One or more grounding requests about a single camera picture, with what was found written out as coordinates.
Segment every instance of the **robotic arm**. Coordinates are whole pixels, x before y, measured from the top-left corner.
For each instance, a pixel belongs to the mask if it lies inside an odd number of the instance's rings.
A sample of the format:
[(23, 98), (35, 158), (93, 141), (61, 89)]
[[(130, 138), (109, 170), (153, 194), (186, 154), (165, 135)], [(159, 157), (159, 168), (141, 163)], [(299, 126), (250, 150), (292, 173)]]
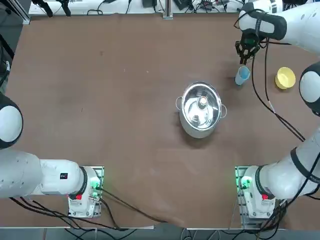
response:
[[(320, 54), (320, 2), (282, 11), (281, 0), (246, 3), (239, 14), (241, 41), (236, 42), (240, 63), (259, 50), (265, 38), (298, 46)], [(320, 115), (320, 62), (307, 67), (299, 82), (299, 92), (306, 105)], [(320, 128), (282, 160), (264, 166), (250, 166), (241, 180), (250, 218), (269, 218), (275, 199), (292, 199), (310, 174), (320, 153)], [(316, 165), (300, 196), (318, 190), (320, 164)]]
[(69, 160), (39, 159), (7, 149), (22, 134), (19, 107), (0, 93), (0, 198), (31, 195), (68, 195), (68, 214), (79, 218), (101, 215), (102, 175), (95, 168)]

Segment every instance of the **brown tabletop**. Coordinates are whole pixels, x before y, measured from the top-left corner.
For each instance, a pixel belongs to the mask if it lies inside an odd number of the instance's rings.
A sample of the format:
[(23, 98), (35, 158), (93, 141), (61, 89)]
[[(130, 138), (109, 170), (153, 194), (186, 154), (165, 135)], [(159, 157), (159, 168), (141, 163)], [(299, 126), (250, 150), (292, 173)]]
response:
[[(254, 95), (234, 83), (239, 67), (234, 14), (41, 18), (24, 26), (7, 95), (21, 108), (24, 130), (15, 149), (44, 159), (103, 165), (104, 186), (141, 210), (190, 228), (228, 228), (236, 199), (235, 166), (281, 160), (299, 141)], [(317, 57), (294, 46), (268, 53), (269, 97), (276, 111), (306, 136), (317, 128), (298, 84), (279, 91), (274, 76), (287, 66), (300, 78)], [(255, 81), (264, 93), (264, 51)], [(228, 113), (214, 133), (193, 139), (181, 128), (175, 100), (194, 81), (212, 84)], [(37, 197), (66, 213), (66, 196)], [(120, 226), (153, 221), (106, 198)], [(284, 228), (319, 229), (317, 201), (300, 197)], [(239, 210), (232, 228), (240, 227)], [(105, 212), (96, 219), (112, 225)], [(3, 227), (65, 226), (1, 199)]]

